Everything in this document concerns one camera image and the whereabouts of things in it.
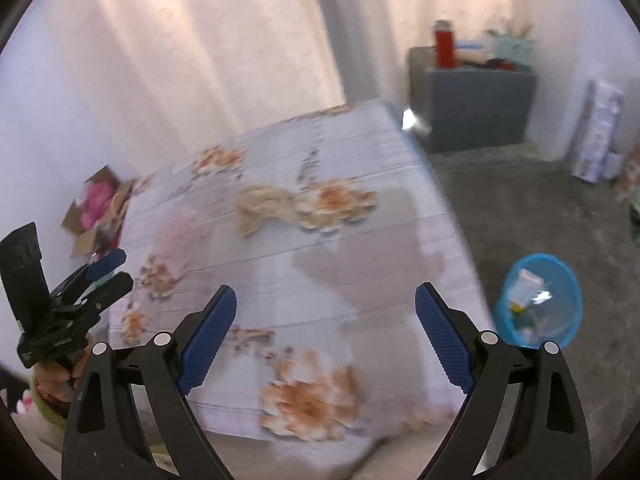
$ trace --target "plastic trash bin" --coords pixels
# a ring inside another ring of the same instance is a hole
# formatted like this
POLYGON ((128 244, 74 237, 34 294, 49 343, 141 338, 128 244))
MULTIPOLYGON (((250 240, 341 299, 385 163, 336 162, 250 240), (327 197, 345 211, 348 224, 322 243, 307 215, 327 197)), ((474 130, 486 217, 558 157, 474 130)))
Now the plastic trash bin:
POLYGON ((573 271, 551 254, 530 254, 524 257, 511 267, 507 275, 500 300, 494 308, 494 321, 498 334, 507 343, 539 348, 545 341, 554 341, 560 348, 566 348, 582 321, 582 293, 573 271), (549 300, 529 307, 536 309, 538 322, 528 340, 521 330, 516 329, 514 314, 507 299, 511 284, 523 268, 542 278, 545 290, 551 293, 549 300))

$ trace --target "carpet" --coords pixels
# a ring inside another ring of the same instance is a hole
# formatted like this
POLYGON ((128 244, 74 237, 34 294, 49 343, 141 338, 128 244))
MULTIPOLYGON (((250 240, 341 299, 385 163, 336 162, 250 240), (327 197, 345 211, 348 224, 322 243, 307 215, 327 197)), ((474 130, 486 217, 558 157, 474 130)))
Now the carpet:
POLYGON ((557 164, 482 153, 428 156, 456 213, 489 305, 509 268, 551 253, 582 288, 584 319, 564 351, 586 416, 594 475, 640 417, 640 250, 626 206, 557 164))

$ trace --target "trash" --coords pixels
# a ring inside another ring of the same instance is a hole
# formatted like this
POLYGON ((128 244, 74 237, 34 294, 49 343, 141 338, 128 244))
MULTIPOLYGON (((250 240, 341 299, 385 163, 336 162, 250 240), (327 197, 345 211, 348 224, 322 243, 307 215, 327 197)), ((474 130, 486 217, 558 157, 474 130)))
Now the trash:
POLYGON ((519 335, 536 347, 546 340, 555 340, 571 326, 573 320, 573 316, 564 315, 548 301, 553 297, 548 290, 540 291, 539 296, 544 299, 532 302, 529 308, 513 314, 513 325, 519 335))
POLYGON ((527 269, 520 269, 516 281, 510 286, 507 296, 509 308, 514 314, 524 312, 531 302, 541 293, 545 280, 527 269))

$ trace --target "red bottle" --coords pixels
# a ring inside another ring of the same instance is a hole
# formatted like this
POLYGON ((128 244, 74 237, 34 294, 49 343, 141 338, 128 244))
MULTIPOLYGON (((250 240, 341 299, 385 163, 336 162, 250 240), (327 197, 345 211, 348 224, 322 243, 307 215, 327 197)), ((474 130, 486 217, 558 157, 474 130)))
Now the red bottle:
POLYGON ((449 20, 438 20, 433 30, 436 35, 436 65, 440 68, 455 68, 456 48, 454 46, 453 28, 449 20))

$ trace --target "bed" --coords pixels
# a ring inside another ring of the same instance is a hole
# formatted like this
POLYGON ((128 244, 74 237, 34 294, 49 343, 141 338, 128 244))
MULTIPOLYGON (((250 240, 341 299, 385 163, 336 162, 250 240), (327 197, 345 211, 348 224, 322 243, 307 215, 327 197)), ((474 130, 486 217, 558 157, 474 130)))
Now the bed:
POLYGON ((120 246, 136 284, 110 309, 114 348, 175 329, 222 284, 238 295, 188 400, 247 478, 327 478, 381 438, 447 427, 463 394, 415 316, 417 285, 492 328, 437 180, 379 100, 247 132, 138 181, 120 246))

